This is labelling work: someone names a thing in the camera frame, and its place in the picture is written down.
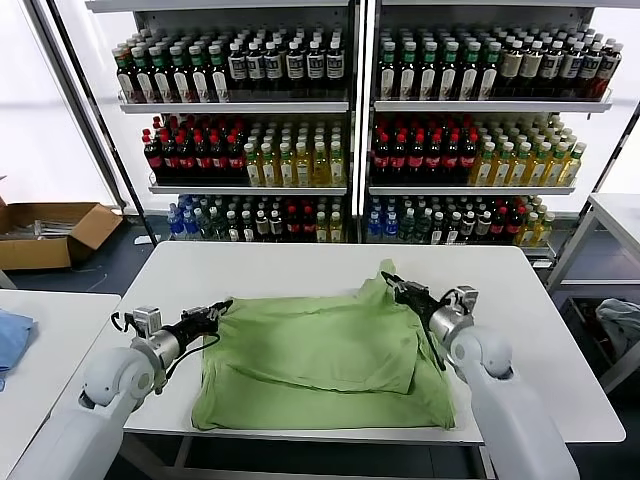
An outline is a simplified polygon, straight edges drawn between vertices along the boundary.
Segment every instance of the floor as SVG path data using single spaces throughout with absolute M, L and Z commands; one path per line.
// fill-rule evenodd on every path
M 159 233 L 166 234 L 164 219 L 155 219 L 153 224 Z M 19 272 L 9 276 L 20 289 L 123 295 L 152 251 L 151 245 L 133 244 L 133 240 L 140 235 L 145 235 L 142 226 L 123 224 L 81 266 L 54 272 Z M 552 238 L 552 243 L 561 240 L 561 235 L 556 235 Z M 604 231 L 592 236 L 568 275 L 568 279 L 602 278 L 640 279 L 640 264 Z M 554 295 L 553 300 L 560 308 L 569 296 L 615 296 L 640 303 L 640 286 L 568 287 Z M 640 462 L 636 458 L 640 452 L 640 377 L 634 377 L 629 378 L 610 395 L 627 431 L 627 439 L 614 445 L 571 446 L 582 479 L 613 478 L 613 471 L 616 480 L 638 478 Z M 180 439 L 145 435 L 142 440 L 168 464 L 173 464 Z M 453 479 L 477 475 L 477 462 L 474 463 L 474 459 L 474 452 L 465 448 L 200 438 L 194 441 L 187 466 L 221 470 Z M 118 457 L 107 479 L 125 478 L 147 479 Z

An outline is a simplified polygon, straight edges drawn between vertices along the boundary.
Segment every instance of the white table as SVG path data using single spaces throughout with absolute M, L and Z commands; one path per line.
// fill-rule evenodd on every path
M 564 280 L 582 247 L 599 224 L 604 226 L 620 244 L 640 261 L 640 195 L 593 193 L 589 196 L 591 209 L 567 243 L 560 260 L 547 279 L 547 290 L 555 291 Z M 602 377 L 600 384 L 609 393 L 640 367 L 640 343 L 629 350 Z
M 158 306 L 163 322 L 174 323 L 182 309 L 209 305 L 229 295 L 340 294 L 375 276 L 385 258 L 393 259 L 400 276 L 428 285 L 436 297 L 462 284 L 480 290 L 474 311 L 476 323 L 506 335 L 513 345 L 515 367 L 539 393 L 566 442 L 624 440 L 625 431 L 607 397 L 526 257 L 516 247 L 164 242 L 151 254 L 119 309 Z M 87 358 L 109 347 L 126 346 L 130 339 L 131 335 L 106 328 Z M 190 422 L 201 383 L 201 356 L 193 355 L 178 367 L 161 396 L 148 397 L 143 408 L 131 415 L 125 429 L 184 436 L 481 445 L 469 390 L 451 369 L 449 376 L 457 426 L 448 431 L 373 428 L 201 432 Z M 69 399 L 80 391 L 81 378 L 77 377 L 65 392 Z M 135 462 L 135 457 L 127 458 Z
M 0 479 L 18 462 L 119 301 L 118 295 L 0 290 L 1 308 L 36 322 L 0 392 Z

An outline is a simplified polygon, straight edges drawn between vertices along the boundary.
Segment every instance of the cardboard box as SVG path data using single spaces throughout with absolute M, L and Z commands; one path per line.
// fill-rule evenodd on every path
M 66 238 L 1 240 L 0 269 L 64 268 L 86 259 L 111 235 L 122 217 L 96 203 L 14 203 L 0 207 L 0 233 L 34 220 L 76 223 Z

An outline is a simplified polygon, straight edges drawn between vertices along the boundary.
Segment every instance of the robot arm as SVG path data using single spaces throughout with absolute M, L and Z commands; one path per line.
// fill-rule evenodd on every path
M 427 287 L 386 272 L 383 277 L 393 287 L 396 302 L 418 314 L 429 342 L 431 332 L 458 376 L 469 385 L 471 409 L 498 477 L 579 479 L 553 420 L 512 367 L 509 343 L 498 332 L 473 324 L 478 292 L 457 287 L 438 301 Z M 441 360 L 438 363 L 444 370 Z
M 217 337 L 218 320 L 230 306 L 231 300 L 186 310 L 179 323 L 164 327 L 157 309 L 126 314 L 139 337 L 130 348 L 105 351 L 89 364 L 78 404 L 45 422 L 9 480 L 104 478 L 129 415 L 149 393 L 162 392 L 172 368 L 195 351 L 185 354 L 191 342 L 202 335 Z

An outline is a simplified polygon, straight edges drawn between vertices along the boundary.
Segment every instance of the blue cloth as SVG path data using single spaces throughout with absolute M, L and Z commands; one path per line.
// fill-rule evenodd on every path
M 4 372 L 16 366 L 27 347 L 33 318 L 0 309 L 0 392 L 4 390 Z

